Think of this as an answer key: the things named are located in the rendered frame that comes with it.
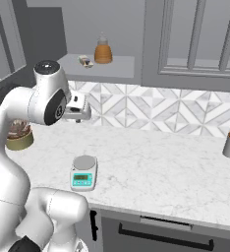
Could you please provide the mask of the grey glass cabinet door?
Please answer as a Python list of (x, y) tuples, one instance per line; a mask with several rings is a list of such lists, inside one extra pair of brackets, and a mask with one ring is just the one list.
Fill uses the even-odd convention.
[(0, 81), (25, 67), (22, 39), (24, 0), (0, 0)]

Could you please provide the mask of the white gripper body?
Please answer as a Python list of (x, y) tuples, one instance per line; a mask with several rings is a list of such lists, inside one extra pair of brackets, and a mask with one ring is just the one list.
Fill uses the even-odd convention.
[(63, 117), (65, 119), (73, 119), (77, 122), (81, 122), (82, 120), (90, 120), (91, 109), (89, 106), (84, 109), (67, 106)]

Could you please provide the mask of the orange honey bottle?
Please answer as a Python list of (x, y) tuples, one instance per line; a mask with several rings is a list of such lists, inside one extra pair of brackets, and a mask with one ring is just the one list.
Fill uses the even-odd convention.
[(102, 32), (97, 40), (94, 51), (94, 61), (98, 64), (109, 64), (113, 60), (112, 51), (108, 44), (108, 39)]

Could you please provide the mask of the grey base cabinet door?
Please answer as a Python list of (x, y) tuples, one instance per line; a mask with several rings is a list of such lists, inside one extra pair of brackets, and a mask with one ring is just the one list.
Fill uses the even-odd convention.
[[(95, 217), (96, 225), (98, 227), (96, 241), (92, 240), (91, 235), (90, 218), (89, 218), (90, 210), (94, 210), (97, 212), (97, 215)], [(88, 209), (84, 218), (76, 224), (76, 230), (79, 238), (86, 244), (88, 252), (103, 252), (100, 209), (97, 208)]]

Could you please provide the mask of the white teal digital scale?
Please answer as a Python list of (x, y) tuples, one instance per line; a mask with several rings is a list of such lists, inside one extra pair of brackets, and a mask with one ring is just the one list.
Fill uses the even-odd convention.
[(87, 155), (75, 157), (70, 171), (71, 189), (76, 192), (92, 191), (95, 188), (97, 168), (96, 157)]

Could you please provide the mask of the grey dishwasher door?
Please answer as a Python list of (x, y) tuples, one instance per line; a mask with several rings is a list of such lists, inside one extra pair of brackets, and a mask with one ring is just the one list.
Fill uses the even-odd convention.
[(230, 233), (177, 230), (102, 219), (103, 252), (230, 252)]

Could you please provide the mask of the grey panelled cabinet door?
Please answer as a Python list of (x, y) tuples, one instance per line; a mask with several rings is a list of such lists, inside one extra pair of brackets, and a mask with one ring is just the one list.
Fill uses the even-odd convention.
[(145, 0), (142, 85), (230, 93), (230, 0)]

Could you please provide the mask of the grey wall cabinet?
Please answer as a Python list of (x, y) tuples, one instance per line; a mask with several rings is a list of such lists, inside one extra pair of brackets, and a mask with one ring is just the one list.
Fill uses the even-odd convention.
[[(35, 60), (59, 62), (72, 81), (139, 84), (142, 81), (144, 0), (27, 0)], [(113, 60), (85, 68), (101, 35)]]

